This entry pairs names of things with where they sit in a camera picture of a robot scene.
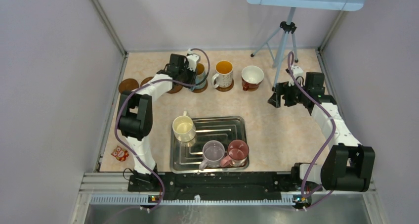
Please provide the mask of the lilac mug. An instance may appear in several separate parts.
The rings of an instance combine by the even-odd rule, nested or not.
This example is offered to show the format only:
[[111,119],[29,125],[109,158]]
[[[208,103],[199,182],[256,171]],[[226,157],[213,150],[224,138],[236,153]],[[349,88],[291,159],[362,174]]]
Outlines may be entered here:
[[205,168],[218,168],[220,162],[225,156],[224,145],[216,140],[210,140],[203,146],[202,162],[199,165],[199,170],[203,171]]

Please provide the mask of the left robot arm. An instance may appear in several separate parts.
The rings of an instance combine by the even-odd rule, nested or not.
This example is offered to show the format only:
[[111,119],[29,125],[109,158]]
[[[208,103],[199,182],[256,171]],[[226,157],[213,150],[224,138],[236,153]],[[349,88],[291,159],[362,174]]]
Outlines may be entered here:
[[187,55],[171,54],[169,63],[159,70],[152,79],[135,90],[121,93],[115,134],[133,155],[134,175],[147,191],[158,186],[156,162],[152,157],[149,133],[153,126],[153,103],[175,85],[193,87],[196,82],[197,64],[200,56],[189,51]]

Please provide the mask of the pink mug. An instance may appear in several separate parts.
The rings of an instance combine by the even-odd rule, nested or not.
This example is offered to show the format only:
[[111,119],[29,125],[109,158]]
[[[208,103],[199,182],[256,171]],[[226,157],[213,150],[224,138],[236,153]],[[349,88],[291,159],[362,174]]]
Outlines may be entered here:
[[229,143],[226,156],[220,161],[221,167],[240,167],[249,156],[249,146],[243,140],[237,139]]

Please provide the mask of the silver mug orange inside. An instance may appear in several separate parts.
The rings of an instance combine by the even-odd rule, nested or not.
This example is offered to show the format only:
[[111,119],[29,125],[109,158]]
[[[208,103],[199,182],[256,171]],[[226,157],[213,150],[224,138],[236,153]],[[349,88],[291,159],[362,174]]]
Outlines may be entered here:
[[212,87],[228,87],[233,80],[233,65],[231,62],[223,60],[216,64],[215,74],[211,79]]

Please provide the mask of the white red-bottom cup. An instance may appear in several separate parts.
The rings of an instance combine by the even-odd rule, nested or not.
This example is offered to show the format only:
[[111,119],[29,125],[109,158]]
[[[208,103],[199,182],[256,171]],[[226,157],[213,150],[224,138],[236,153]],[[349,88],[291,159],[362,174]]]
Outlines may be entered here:
[[243,91],[255,91],[264,79],[264,72],[261,68],[250,65],[241,71],[241,78]]

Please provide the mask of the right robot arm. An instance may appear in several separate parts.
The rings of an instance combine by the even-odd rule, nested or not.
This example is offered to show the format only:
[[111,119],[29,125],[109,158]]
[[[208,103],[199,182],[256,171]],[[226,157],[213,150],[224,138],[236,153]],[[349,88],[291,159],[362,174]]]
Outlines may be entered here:
[[308,72],[305,84],[277,83],[268,103],[276,108],[302,104],[320,127],[325,143],[309,164],[300,164],[290,176],[295,190],[306,190],[310,182],[325,190],[365,192],[369,189],[375,162],[375,151],[363,146],[348,129],[341,117],[336,100],[325,94],[324,74]]

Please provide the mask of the brown coaster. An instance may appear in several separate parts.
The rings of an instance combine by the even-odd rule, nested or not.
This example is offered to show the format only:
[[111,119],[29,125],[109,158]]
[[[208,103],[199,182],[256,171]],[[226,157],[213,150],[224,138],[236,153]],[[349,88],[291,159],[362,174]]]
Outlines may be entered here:
[[142,87],[143,85],[145,85],[146,83],[148,83],[152,79],[153,79],[153,77],[147,77],[147,78],[143,79],[140,83],[140,87]]
[[169,94],[178,93],[182,90],[182,88],[183,88],[182,85],[174,85],[173,88],[171,90],[169,90],[167,93],[169,93]]
[[128,78],[123,81],[118,86],[119,93],[123,93],[124,91],[132,91],[138,89],[140,87],[138,81],[133,78]]
[[223,87],[217,87],[216,90],[217,91],[220,91],[220,92],[227,92],[227,91],[230,91],[233,87],[234,87],[234,80],[232,80],[230,86],[225,87],[225,88],[223,88]]
[[193,93],[202,93],[208,88],[208,82],[206,81],[205,85],[200,89],[194,89],[192,90]]

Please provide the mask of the blue butterfly mug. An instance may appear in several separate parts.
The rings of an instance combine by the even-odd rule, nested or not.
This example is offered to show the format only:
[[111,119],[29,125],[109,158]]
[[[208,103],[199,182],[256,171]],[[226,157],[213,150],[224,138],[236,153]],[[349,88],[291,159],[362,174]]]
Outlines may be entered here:
[[[201,82],[205,78],[206,70],[205,70],[205,67],[202,63],[198,63],[196,69],[197,69],[197,74],[196,74],[196,78],[195,78],[195,84],[198,84],[199,82]],[[190,90],[192,91],[194,89],[200,89],[205,85],[205,83],[206,83],[206,81],[204,81],[203,83],[201,83],[201,84],[199,84],[195,87],[190,88]]]

